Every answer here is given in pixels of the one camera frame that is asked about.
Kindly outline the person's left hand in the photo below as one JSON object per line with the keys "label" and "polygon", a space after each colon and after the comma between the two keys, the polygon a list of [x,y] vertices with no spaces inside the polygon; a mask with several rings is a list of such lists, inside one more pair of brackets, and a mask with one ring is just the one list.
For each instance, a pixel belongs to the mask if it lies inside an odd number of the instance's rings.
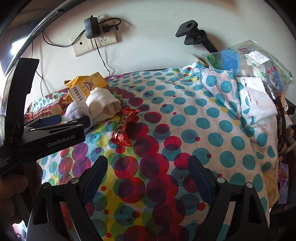
{"label": "person's left hand", "polygon": [[36,162],[23,165],[23,175],[11,174],[1,177],[1,224],[11,226],[20,223],[25,215],[21,211],[21,193],[29,188],[35,199],[42,185],[43,171]]}

